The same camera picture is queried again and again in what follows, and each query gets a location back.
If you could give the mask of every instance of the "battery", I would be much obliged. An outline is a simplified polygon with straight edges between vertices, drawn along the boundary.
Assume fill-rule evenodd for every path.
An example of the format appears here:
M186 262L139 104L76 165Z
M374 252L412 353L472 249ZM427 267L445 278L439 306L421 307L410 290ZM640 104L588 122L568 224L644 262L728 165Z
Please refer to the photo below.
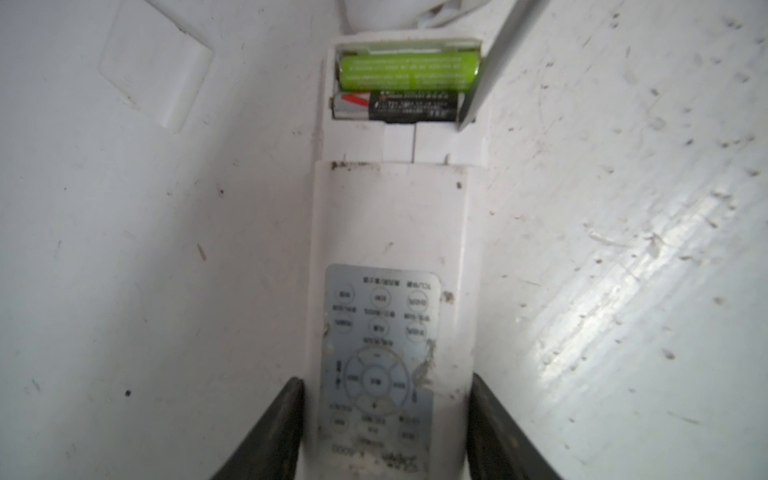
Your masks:
M344 91L466 91L479 65L479 51L344 55L339 83Z
M342 91L333 98L333 117L388 124L456 121L463 101L464 94L458 91Z

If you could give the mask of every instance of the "white plastic surface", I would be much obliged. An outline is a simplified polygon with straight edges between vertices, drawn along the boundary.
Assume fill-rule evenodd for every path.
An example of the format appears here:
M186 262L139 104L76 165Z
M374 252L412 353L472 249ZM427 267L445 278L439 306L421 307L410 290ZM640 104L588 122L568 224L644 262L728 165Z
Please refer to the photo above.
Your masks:
M488 0L344 0L353 31L436 27Z
M0 478L208 480L304 374L336 3L157 0L216 52L174 135L97 71L118 0L0 2ZM567 480L764 480L768 5L549 8L487 104L475 370Z
M132 105L178 133L213 59L145 0L123 0L98 70Z

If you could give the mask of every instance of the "battery compartment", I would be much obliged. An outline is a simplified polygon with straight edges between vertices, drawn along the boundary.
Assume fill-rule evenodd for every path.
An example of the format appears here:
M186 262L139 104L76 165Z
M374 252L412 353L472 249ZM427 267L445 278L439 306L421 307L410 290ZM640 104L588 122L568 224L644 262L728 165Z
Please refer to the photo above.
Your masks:
M390 91L388 103L379 103L379 92L343 91L342 58L348 55L428 54L470 51L480 57L481 42L476 38L440 38L401 41L358 41L337 45L335 50L333 96L328 108L334 121L381 121L387 124L445 123L455 121L464 98L463 91ZM369 102L384 108L369 111Z

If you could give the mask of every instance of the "dirt speck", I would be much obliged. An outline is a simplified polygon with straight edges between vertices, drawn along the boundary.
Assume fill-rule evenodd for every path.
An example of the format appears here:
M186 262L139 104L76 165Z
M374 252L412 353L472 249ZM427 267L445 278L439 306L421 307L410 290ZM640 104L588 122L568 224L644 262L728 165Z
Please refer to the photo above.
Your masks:
M655 117L653 120L648 122L648 126L651 128L651 130L661 131L667 126L667 121L662 117Z
M662 239L657 233L654 233L647 240L650 240L647 252L653 258L658 258L661 255L661 246L664 244L664 239Z
M624 71L624 81L626 81L628 85L637 85L637 75L635 75L634 72L628 68L626 71Z
M435 340L428 339L427 347L429 350L424 361L413 369L412 374L413 385L422 389L429 389L432 385L432 380L427 377L430 371L435 368Z
M710 193L710 195L712 195L713 197L717 198L718 200L722 200L722 201L728 201L728 200L733 198L733 195L731 195L731 194L724 194L723 192L719 192L719 191L716 191L716 190L713 190Z
M723 25L731 30L740 30L742 27L741 22L737 21L735 18L730 17L723 17Z
M669 410L667 410L667 415L669 415L670 417L674 417L676 419L680 419L683 422L690 423L691 425L701 425L701 422L699 422L698 420L689 419L688 417L683 417L683 416L678 415L677 413L671 412Z

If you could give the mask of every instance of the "white remote control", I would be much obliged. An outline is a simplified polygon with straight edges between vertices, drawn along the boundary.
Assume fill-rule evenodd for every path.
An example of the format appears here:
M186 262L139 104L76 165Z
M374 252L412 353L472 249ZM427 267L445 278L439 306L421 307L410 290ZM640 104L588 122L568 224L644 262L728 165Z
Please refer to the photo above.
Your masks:
M340 55L480 49L445 31L360 34ZM462 472L482 257L488 117L336 120L315 165L305 478L453 480Z

